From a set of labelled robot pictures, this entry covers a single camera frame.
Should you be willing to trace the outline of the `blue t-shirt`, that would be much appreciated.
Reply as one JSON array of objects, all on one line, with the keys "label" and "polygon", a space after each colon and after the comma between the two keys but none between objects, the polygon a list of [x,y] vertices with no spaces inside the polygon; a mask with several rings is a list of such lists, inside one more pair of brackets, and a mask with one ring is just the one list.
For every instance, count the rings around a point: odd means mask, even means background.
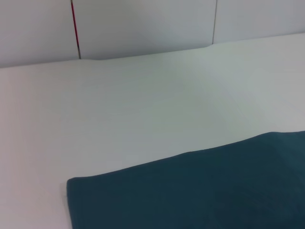
[{"label": "blue t-shirt", "polygon": [[67,181],[73,229],[305,229],[305,131]]}]

